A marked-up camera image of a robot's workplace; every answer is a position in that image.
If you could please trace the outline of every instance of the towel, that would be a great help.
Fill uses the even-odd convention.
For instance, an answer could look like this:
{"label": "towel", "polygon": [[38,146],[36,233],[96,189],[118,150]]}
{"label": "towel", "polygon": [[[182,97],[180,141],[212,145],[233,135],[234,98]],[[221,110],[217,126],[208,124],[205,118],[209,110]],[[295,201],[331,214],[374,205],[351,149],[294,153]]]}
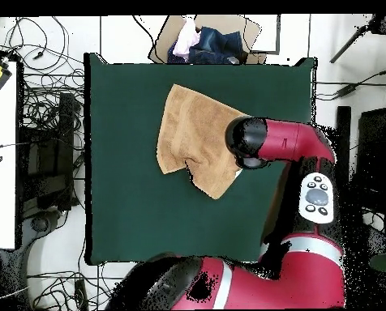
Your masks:
{"label": "towel", "polygon": [[174,84],[167,96],[157,144],[164,174],[187,168],[193,184],[218,199],[240,170],[225,144],[225,130],[244,113]]}

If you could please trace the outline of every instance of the green table surface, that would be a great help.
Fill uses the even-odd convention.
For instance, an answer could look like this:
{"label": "green table surface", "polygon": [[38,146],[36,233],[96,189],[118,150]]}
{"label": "green table surface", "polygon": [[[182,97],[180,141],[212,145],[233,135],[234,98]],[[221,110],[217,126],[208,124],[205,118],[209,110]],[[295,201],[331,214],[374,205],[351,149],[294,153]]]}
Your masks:
{"label": "green table surface", "polygon": [[315,59],[299,66],[109,65],[91,53],[89,61],[90,262],[145,261],[165,251],[255,261],[284,164],[243,171],[218,200],[196,189],[184,169],[163,175],[156,149],[165,101],[176,83],[251,116],[310,122]]}

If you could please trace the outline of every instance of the white desk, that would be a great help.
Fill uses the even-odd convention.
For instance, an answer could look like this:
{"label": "white desk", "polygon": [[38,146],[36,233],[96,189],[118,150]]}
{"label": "white desk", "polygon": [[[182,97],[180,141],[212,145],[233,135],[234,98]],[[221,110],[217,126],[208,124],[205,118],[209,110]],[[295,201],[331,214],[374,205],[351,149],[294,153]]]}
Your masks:
{"label": "white desk", "polygon": [[[0,145],[15,141],[16,63],[9,62],[12,76],[0,90]],[[15,248],[15,146],[0,148],[0,249]]]}

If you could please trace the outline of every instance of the cardboard box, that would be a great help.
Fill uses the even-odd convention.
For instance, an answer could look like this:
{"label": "cardboard box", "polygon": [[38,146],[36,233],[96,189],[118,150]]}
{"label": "cardboard box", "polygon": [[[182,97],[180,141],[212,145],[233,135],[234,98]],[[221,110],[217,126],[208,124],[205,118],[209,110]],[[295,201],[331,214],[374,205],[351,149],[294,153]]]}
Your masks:
{"label": "cardboard box", "polygon": [[[178,34],[182,30],[184,23],[185,21],[180,15],[169,15],[167,17],[156,40],[156,48],[154,49],[153,47],[148,55],[150,60],[155,63],[161,63],[161,59],[167,63],[169,48],[178,39]],[[249,52],[248,48],[255,43],[256,37],[260,32],[258,24],[240,15],[197,15],[195,17],[195,24],[198,29],[201,29],[203,26],[214,28],[224,35],[240,31],[242,48],[247,53]],[[266,54],[264,53],[249,54],[247,64],[262,64],[265,58]]]}

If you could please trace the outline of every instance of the tripod leg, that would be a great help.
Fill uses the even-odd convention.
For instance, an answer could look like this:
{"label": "tripod leg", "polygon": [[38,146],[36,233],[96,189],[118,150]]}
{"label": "tripod leg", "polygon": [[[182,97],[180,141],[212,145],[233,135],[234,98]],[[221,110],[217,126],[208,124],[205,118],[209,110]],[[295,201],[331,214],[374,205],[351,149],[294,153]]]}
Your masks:
{"label": "tripod leg", "polygon": [[337,61],[337,59],[354,43],[355,40],[357,40],[363,33],[365,33],[368,30],[368,26],[362,26],[359,28],[347,41],[345,45],[343,45],[343,48],[341,48],[336,55],[330,60],[330,63],[334,63]]}

